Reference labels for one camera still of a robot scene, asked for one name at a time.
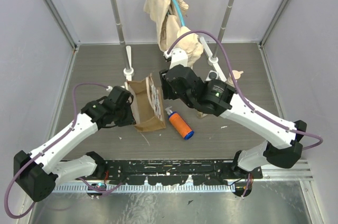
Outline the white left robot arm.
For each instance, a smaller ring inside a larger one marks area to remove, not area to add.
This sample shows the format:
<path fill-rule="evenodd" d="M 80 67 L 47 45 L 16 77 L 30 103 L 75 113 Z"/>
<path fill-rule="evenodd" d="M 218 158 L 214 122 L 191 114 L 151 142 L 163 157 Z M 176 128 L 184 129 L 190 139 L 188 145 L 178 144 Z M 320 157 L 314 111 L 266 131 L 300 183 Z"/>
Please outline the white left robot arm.
<path fill-rule="evenodd" d="M 73 161 L 63 161 L 77 145 L 100 129 L 134 125 L 133 94 L 121 86 L 109 87 L 109 94 L 87 103 L 75 119 L 40 147 L 14 156 L 17 185 L 33 202 L 47 198 L 54 188 L 84 176 L 94 180 L 106 176 L 105 160 L 88 152 Z"/>

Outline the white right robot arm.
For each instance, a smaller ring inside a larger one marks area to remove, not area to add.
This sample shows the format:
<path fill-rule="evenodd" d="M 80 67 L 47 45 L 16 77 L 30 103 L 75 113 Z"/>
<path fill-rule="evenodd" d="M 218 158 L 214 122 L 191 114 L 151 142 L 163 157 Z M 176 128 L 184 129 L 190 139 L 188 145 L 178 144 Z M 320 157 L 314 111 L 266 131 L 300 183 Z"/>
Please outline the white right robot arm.
<path fill-rule="evenodd" d="M 293 123 L 282 119 L 282 125 L 277 126 L 260 116 L 259 112 L 269 119 L 278 119 L 277 116 L 257 105 L 250 109 L 230 84 L 211 77 L 203 81 L 191 68 L 183 65 L 162 70 L 159 77 L 164 99 L 180 99 L 189 108 L 229 119 L 265 139 L 256 147 L 236 152 L 230 166 L 235 177 L 245 178 L 254 169 L 267 164 L 289 169 L 300 159 L 302 135 L 295 133 L 295 130 L 306 131 L 307 125 L 302 120 Z"/>

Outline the teal clothes hanger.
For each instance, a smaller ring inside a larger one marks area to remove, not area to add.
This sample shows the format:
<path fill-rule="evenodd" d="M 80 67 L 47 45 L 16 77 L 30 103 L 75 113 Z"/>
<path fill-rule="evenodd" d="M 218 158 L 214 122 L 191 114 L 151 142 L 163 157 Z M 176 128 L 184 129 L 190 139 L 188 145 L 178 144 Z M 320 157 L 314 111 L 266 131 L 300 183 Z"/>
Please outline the teal clothes hanger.
<path fill-rule="evenodd" d="M 180 6 L 179 6 L 177 0 L 172 0 L 172 2 L 173 2 L 173 5 L 174 5 L 174 7 L 175 7 L 175 9 L 177 11 L 177 15 L 178 15 L 179 20 L 181 22 L 181 26 L 185 26 L 184 17 L 182 15 L 182 12 L 181 12 L 181 9 L 180 9 Z"/>

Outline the watermelon print canvas bag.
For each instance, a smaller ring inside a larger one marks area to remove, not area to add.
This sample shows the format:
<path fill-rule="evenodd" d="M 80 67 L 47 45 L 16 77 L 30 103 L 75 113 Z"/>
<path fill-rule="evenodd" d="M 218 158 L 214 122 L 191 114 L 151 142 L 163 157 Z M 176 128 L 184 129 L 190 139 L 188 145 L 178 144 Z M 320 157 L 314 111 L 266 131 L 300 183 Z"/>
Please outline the watermelon print canvas bag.
<path fill-rule="evenodd" d="M 161 90 L 150 74 L 141 81 L 126 81 L 126 89 L 133 95 L 131 105 L 135 129 L 139 133 L 165 129 L 165 116 Z"/>

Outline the orange bottle blue pump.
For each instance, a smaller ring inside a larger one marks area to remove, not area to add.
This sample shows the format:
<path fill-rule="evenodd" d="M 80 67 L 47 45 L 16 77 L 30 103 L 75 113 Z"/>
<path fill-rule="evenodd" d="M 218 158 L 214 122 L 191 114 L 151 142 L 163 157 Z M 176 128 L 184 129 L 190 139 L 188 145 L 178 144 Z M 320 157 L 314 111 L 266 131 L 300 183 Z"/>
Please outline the orange bottle blue pump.
<path fill-rule="evenodd" d="M 171 106 L 165 108 L 168 115 L 168 121 L 184 140 L 190 139 L 194 135 L 194 130 L 186 123 L 179 113 L 172 111 L 171 108 Z"/>

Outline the beige jacket on hanger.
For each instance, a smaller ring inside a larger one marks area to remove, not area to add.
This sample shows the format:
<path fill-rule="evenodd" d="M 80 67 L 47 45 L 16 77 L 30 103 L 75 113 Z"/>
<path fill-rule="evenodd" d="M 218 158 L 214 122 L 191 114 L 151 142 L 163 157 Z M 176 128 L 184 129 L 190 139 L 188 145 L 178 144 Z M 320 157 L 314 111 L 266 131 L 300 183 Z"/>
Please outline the beige jacket on hanger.
<path fill-rule="evenodd" d="M 186 16 L 189 5 L 184 0 L 177 0 L 182 15 Z M 186 26 L 181 26 L 177 11 L 172 0 L 146 0 L 144 12 L 156 24 L 156 38 L 159 49 L 167 51 L 181 35 L 190 31 Z M 197 34 L 192 33 L 181 39 L 176 47 L 187 53 L 187 65 L 192 67 L 203 53 L 203 45 L 199 42 Z"/>

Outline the right aluminium frame post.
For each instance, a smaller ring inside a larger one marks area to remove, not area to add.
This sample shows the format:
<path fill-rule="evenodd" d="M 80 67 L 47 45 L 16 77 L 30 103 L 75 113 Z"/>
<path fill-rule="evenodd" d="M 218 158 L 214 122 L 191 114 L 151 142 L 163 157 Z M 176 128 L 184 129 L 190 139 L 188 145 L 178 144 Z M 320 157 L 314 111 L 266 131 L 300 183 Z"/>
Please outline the right aluminium frame post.
<path fill-rule="evenodd" d="M 269 39 L 270 35 L 272 34 L 276 24 L 278 23 L 280 17 L 282 16 L 283 12 L 285 11 L 285 9 L 287 8 L 288 4 L 290 3 L 291 0 L 281 0 L 277 11 L 275 12 L 272 20 L 269 23 L 269 26 L 267 28 L 267 30 L 265 31 L 259 46 L 261 48 L 263 48 L 265 46 L 265 44 L 267 43 L 267 40 Z"/>

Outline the left aluminium frame post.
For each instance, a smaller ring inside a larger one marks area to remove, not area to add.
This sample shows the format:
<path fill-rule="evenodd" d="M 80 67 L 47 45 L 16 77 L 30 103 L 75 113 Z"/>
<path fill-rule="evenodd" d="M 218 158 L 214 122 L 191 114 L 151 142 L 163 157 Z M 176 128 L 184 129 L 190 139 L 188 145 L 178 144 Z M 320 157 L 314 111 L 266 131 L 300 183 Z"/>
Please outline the left aluminium frame post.
<path fill-rule="evenodd" d="M 63 33 L 63 35 L 66 37 L 66 39 L 68 40 L 69 44 L 71 45 L 71 47 L 73 49 L 76 49 L 78 47 L 77 43 L 75 42 L 75 40 L 73 39 L 73 37 L 71 36 L 70 31 L 68 30 L 64 20 L 62 19 L 55 3 L 53 2 L 53 0 L 43 0 L 48 8 L 48 10 L 50 11 L 51 15 L 53 16 L 54 20 L 56 21 L 57 25 L 59 26 L 61 32 Z"/>

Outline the aluminium frame post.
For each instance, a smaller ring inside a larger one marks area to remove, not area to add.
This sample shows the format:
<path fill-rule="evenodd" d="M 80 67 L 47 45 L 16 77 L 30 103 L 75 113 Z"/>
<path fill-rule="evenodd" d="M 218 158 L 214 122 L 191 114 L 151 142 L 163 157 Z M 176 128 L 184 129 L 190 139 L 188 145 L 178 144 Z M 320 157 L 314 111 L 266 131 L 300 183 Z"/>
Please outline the aluminium frame post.
<path fill-rule="evenodd" d="M 50 11 L 51 15 L 53 16 L 54 20 L 56 21 L 57 25 L 59 26 L 61 32 L 63 33 L 63 35 L 66 37 L 66 39 L 68 40 L 69 44 L 71 45 L 71 47 L 73 49 L 76 49 L 78 47 L 77 43 L 75 42 L 75 40 L 73 39 L 73 37 L 71 36 L 70 31 L 68 30 L 64 20 L 62 19 L 55 3 L 53 2 L 53 0 L 43 0 L 48 8 L 48 10 Z"/>
<path fill-rule="evenodd" d="M 281 0 L 277 11 L 275 12 L 272 20 L 269 23 L 269 26 L 267 28 L 267 30 L 265 31 L 259 46 L 261 48 L 263 48 L 265 46 L 265 44 L 267 43 L 267 40 L 269 39 L 270 35 L 272 34 L 276 24 L 278 23 L 280 17 L 282 16 L 283 12 L 285 11 L 285 9 L 287 8 L 288 4 L 290 3 L 291 0 Z"/>

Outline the white square bottle black cap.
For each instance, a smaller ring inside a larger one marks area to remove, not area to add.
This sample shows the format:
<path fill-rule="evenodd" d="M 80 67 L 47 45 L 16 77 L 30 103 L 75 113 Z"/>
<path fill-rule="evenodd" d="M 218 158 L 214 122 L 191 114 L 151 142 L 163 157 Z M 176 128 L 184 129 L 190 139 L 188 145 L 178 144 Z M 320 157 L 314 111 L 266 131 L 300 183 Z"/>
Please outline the white square bottle black cap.
<path fill-rule="evenodd" d="M 219 80 L 219 73 L 213 70 L 210 70 L 207 77 L 206 77 L 206 81 L 212 81 L 212 80 Z"/>

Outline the beige bottle wide cap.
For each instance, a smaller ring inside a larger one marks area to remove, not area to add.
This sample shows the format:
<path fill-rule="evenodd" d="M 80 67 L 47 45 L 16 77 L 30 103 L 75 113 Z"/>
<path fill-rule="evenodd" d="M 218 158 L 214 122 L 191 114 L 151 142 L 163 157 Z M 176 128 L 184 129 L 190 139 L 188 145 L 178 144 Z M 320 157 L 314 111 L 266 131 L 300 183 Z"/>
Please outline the beige bottle wide cap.
<path fill-rule="evenodd" d="M 199 118 L 199 119 L 202 119 L 202 118 L 208 116 L 208 114 L 205 114 L 205 113 L 203 113 L 201 111 L 197 111 L 196 115 L 197 115 L 197 118 Z"/>

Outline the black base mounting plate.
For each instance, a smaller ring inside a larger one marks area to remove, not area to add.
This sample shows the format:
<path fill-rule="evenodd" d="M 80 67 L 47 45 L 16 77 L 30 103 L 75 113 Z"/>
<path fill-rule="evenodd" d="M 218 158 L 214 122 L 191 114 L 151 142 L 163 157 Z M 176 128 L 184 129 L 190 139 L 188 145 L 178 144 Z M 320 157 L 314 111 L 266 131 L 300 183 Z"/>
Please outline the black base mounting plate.
<path fill-rule="evenodd" d="M 192 179 L 194 186 L 229 185 L 241 177 L 233 173 L 232 161 L 202 160 L 106 160 L 101 176 L 91 175 L 85 180 L 103 180 L 108 174 L 109 184 L 184 185 Z"/>

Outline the tan pump bottle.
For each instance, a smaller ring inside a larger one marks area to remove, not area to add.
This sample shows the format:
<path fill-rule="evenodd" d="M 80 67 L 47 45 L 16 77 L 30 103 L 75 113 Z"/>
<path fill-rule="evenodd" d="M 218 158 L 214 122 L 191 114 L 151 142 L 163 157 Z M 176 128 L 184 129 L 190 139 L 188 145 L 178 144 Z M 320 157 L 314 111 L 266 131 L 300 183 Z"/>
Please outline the tan pump bottle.
<path fill-rule="evenodd" d="M 243 71 L 237 71 L 232 70 L 233 77 L 231 74 L 229 74 L 227 78 L 227 84 L 231 85 L 232 87 L 235 87 L 234 83 L 237 82 L 238 79 L 240 79 L 241 75 L 243 74 Z"/>

